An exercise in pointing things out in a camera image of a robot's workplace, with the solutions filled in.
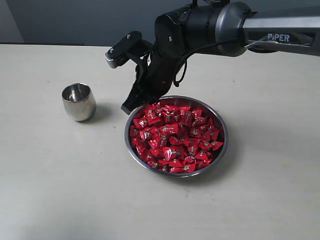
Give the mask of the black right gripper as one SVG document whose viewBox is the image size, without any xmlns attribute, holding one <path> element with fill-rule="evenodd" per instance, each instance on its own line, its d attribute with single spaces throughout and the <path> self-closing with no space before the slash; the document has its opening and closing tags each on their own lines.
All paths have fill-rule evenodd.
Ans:
<svg viewBox="0 0 320 240">
<path fill-rule="evenodd" d="M 121 110 L 130 115 L 139 107 L 156 104 L 170 90 L 185 62 L 184 57 L 170 58 L 150 51 L 135 67 L 136 79 Z"/>
</svg>

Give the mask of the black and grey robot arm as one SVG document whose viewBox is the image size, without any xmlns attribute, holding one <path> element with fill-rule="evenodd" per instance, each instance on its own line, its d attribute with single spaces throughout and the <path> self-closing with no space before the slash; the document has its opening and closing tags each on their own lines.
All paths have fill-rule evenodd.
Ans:
<svg viewBox="0 0 320 240">
<path fill-rule="evenodd" d="M 304 7 L 256 12 L 243 2 L 195 3 L 164 13 L 154 22 L 155 42 L 135 57 L 136 80 L 121 106 L 130 114 L 154 103 L 182 79 L 194 54 L 237 57 L 245 51 L 320 54 L 320 9 Z"/>
</svg>

